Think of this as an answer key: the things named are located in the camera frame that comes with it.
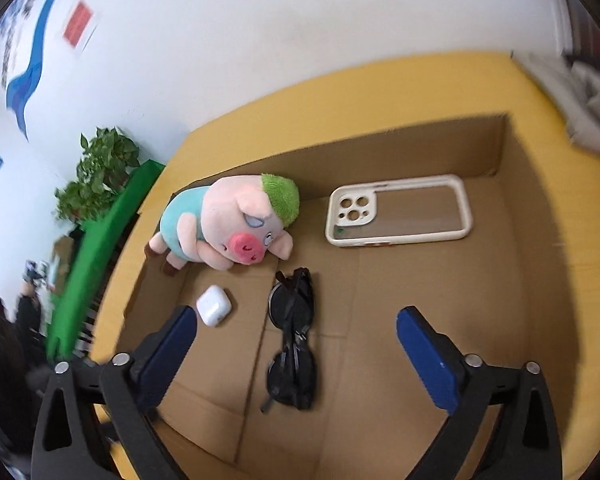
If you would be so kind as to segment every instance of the green cloth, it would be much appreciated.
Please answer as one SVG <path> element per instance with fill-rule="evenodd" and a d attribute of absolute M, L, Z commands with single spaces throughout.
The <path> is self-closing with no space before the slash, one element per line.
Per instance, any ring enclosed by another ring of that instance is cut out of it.
<path fill-rule="evenodd" d="M 82 322 L 100 288 L 114 248 L 163 169 L 164 166 L 154 160 L 146 161 L 131 174 L 124 191 L 103 218 L 82 224 L 85 234 L 80 251 L 47 332 L 48 357 L 61 359 L 72 355 Z"/>

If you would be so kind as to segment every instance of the sunglasses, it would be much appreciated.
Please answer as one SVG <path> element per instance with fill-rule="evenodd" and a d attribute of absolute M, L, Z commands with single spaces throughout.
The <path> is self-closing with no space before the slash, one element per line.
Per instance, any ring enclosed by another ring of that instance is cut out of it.
<path fill-rule="evenodd" d="M 267 370 L 269 398 L 260 407 L 267 413 L 273 402 L 308 410 L 314 402 L 317 370 L 306 335 L 314 320 L 314 288 L 309 269 L 300 267 L 286 277 L 276 273 L 269 294 L 269 319 L 282 330 L 282 350 Z"/>

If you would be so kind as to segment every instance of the phone case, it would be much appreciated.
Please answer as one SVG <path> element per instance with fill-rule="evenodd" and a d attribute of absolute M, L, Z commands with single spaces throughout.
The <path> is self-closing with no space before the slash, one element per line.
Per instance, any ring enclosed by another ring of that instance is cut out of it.
<path fill-rule="evenodd" d="M 464 184 L 449 174 L 339 187 L 325 235 L 336 246 L 414 244 L 458 240 L 472 224 Z"/>

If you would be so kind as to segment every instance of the green hair tuft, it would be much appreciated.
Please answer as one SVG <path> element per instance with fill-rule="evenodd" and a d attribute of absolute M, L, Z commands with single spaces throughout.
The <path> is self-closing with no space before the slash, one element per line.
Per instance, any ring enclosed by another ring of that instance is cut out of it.
<path fill-rule="evenodd" d="M 298 218 L 300 211 L 298 186 L 289 178 L 263 173 L 262 189 L 285 228 L 289 227 Z"/>

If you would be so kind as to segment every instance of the pig arm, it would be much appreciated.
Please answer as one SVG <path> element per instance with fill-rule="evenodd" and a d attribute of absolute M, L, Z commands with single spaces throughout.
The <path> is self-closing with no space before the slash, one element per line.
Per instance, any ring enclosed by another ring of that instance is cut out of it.
<path fill-rule="evenodd" d="M 204 240 L 198 240 L 198 255 L 203 262 L 216 270 L 228 270 L 234 264 Z"/>
<path fill-rule="evenodd" d="M 176 224 L 176 234 L 182 252 L 187 255 L 187 258 L 195 262 L 200 261 L 198 249 L 196 247 L 196 235 L 198 233 L 198 218 L 193 213 L 183 213 L 178 218 Z"/>

